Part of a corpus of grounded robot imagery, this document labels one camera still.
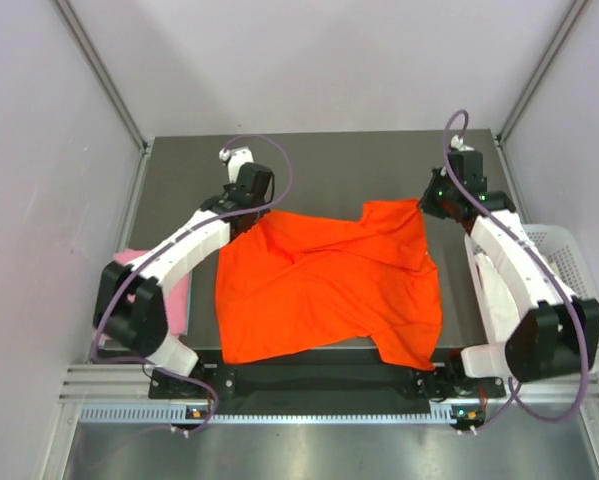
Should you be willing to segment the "orange t-shirt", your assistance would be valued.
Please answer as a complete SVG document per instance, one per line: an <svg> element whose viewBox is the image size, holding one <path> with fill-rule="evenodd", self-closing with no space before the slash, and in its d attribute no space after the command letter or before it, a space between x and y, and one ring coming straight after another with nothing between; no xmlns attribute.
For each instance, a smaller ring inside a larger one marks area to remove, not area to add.
<svg viewBox="0 0 599 480"><path fill-rule="evenodd" d="M221 249L215 308L230 364L369 338L383 362L432 370L442 295L417 200L357 221L267 214Z"/></svg>

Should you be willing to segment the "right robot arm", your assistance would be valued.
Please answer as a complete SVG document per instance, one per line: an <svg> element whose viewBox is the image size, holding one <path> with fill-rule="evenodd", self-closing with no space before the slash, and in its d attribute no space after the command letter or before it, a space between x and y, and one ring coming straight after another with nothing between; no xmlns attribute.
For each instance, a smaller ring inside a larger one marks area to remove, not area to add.
<svg viewBox="0 0 599 480"><path fill-rule="evenodd" d="M446 370L453 393L469 395L487 377L530 383L593 369L599 302L557 276L508 195L488 190L479 151L454 138L447 165L433 170L419 207L460 224L478 249L469 260L487 341L464 348L461 361Z"/></svg>

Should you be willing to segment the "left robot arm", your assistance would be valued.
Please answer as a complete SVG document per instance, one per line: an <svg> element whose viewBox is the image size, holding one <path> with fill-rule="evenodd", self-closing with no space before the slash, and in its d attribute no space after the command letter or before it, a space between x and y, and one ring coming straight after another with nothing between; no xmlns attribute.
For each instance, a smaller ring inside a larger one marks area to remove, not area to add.
<svg viewBox="0 0 599 480"><path fill-rule="evenodd" d="M273 171L251 160L229 169L223 192L206 199L192 217L157 247L127 263L103 269L93 327L131 353L171 374L184 396L205 387L206 374L196 352L185 346L168 323L165 300L174 287L211 253L248 231L268 212Z"/></svg>

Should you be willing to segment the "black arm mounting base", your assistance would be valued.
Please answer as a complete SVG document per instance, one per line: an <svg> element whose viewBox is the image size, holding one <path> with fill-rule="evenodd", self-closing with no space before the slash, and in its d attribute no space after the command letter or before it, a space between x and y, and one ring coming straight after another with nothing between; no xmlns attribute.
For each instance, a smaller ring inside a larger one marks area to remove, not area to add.
<svg viewBox="0 0 599 480"><path fill-rule="evenodd" d="M263 392L360 394L385 390L407 400L433 402L505 396L499 378L461 377L454 365L436 366L431 371L391 365L370 349L311 350L240 365L224 362L217 350L203 350L190 376L212 387L222 403Z"/></svg>

